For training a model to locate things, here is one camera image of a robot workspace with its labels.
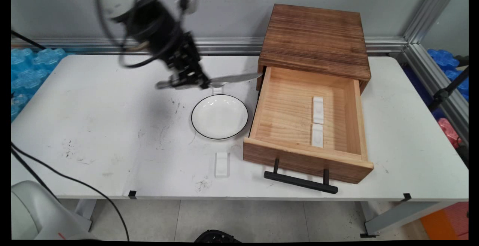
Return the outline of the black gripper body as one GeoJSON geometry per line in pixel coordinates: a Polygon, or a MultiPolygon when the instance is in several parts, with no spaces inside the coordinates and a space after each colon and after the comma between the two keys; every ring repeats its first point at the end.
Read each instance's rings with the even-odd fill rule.
{"type": "Polygon", "coordinates": [[[195,45],[190,32],[182,28],[186,14],[180,9],[178,19],[162,3],[150,3],[127,14],[127,35],[138,43],[147,43],[153,60],[173,65],[176,60],[195,58],[195,45]]]}

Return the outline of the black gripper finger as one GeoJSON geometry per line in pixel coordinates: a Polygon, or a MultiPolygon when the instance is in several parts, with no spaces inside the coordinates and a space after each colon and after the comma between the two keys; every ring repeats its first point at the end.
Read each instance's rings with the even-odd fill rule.
{"type": "Polygon", "coordinates": [[[174,53],[168,59],[168,66],[173,71],[173,74],[168,80],[168,84],[171,88],[175,89],[187,89],[197,85],[189,84],[186,79],[186,55],[185,53],[174,53]]]}
{"type": "Polygon", "coordinates": [[[210,84],[210,79],[202,70],[202,66],[200,64],[201,57],[198,53],[191,33],[184,33],[183,51],[186,55],[186,79],[188,83],[195,84],[201,89],[207,89],[210,84]]]}

